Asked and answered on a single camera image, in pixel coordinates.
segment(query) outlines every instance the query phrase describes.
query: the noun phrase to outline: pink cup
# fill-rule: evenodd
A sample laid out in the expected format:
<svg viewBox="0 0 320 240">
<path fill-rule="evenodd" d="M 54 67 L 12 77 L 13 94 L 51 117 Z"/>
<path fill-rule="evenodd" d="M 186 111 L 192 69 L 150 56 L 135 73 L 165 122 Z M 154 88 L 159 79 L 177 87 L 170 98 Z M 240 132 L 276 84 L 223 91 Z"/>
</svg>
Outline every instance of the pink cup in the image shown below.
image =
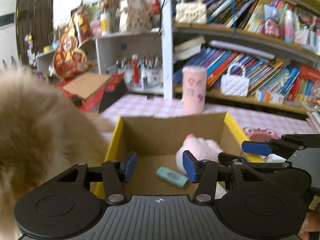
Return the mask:
<svg viewBox="0 0 320 240">
<path fill-rule="evenodd" d="M 182 110 L 188 114 L 201 114 L 204 110 L 207 70 L 187 66 L 183 70 Z"/>
</svg>

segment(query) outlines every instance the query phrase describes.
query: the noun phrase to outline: cat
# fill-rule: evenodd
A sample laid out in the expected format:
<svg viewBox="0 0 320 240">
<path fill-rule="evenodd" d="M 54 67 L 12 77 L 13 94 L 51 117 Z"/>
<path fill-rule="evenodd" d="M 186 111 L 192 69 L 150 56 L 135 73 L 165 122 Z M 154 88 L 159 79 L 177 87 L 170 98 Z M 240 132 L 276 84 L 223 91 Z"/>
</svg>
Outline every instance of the cat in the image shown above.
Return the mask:
<svg viewBox="0 0 320 240">
<path fill-rule="evenodd" d="M 0 75 L 0 240 L 20 236 L 13 208 L 23 195 L 76 163 L 100 166 L 113 125 L 83 114 L 25 68 Z"/>
</svg>

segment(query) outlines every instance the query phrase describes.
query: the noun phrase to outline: white quilted handbag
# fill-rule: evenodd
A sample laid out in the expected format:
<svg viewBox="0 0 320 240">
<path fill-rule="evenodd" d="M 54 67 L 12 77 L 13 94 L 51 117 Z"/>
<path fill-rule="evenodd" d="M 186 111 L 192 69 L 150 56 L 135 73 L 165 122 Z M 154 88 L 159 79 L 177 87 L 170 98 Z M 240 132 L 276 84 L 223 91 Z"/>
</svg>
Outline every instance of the white quilted handbag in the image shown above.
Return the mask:
<svg viewBox="0 0 320 240">
<path fill-rule="evenodd" d="M 202 0 L 195 2 L 184 2 L 176 5 L 176 22 L 177 23 L 207 23 L 206 5 Z"/>
<path fill-rule="evenodd" d="M 242 76 L 230 74 L 234 66 L 241 68 Z M 225 96 L 246 97 L 248 95 L 249 81 L 250 79 L 245 76 L 245 67 L 240 63 L 233 63 L 229 66 L 227 74 L 221 78 L 221 94 Z"/>
</svg>

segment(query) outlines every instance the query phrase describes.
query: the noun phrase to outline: teal rectangular object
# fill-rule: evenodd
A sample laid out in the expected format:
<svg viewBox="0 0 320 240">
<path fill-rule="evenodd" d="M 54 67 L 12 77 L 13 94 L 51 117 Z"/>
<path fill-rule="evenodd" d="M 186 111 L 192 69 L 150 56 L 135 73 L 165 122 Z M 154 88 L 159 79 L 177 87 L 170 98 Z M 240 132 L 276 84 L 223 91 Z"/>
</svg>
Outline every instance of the teal rectangular object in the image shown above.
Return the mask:
<svg viewBox="0 0 320 240">
<path fill-rule="evenodd" d="M 160 167 L 156 174 L 159 178 L 179 187 L 184 188 L 188 182 L 188 178 L 166 167 Z"/>
</svg>

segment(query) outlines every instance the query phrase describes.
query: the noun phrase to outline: yellow label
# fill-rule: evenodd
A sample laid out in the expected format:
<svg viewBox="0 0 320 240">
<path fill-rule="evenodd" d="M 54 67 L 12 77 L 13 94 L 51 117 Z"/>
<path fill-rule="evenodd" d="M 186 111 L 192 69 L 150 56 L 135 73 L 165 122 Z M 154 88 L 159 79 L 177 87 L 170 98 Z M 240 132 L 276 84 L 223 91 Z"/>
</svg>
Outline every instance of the yellow label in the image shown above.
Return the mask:
<svg viewBox="0 0 320 240">
<path fill-rule="evenodd" d="M 100 25 L 101 25 L 102 32 L 110 31 L 110 21 L 109 20 L 107 20 L 107 19 L 101 20 Z"/>
</svg>

